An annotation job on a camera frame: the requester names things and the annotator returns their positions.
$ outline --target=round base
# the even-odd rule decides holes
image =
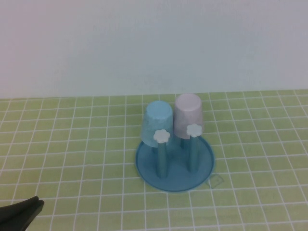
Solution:
[[[178,141],[167,146],[168,174],[165,179],[157,176],[157,153],[154,153],[155,150],[152,147],[141,142],[135,158],[139,175],[151,186],[167,192],[182,192],[199,186],[209,178],[215,164],[210,145],[202,137],[200,141],[199,168],[194,173],[187,168],[189,149],[182,149]],[[187,146],[188,142],[189,140],[185,140],[184,145]]]

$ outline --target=white wall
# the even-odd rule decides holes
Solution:
[[[305,0],[1,0],[0,97],[308,88]]]

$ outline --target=table surface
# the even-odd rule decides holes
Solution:
[[[306,231],[308,90],[198,95],[216,169],[178,194],[134,166],[146,105],[176,94],[0,100],[0,206],[43,199],[29,231]]]

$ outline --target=blue stick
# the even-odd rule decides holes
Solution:
[[[167,177],[167,143],[158,144],[157,175],[161,179]]]
[[[190,172],[198,171],[199,163],[199,137],[190,137],[188,169]]]

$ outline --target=black object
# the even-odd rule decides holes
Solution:
[[[0,207],[0,231],[25,231],[43,206],[44,201],[35,196],[14,205]]]

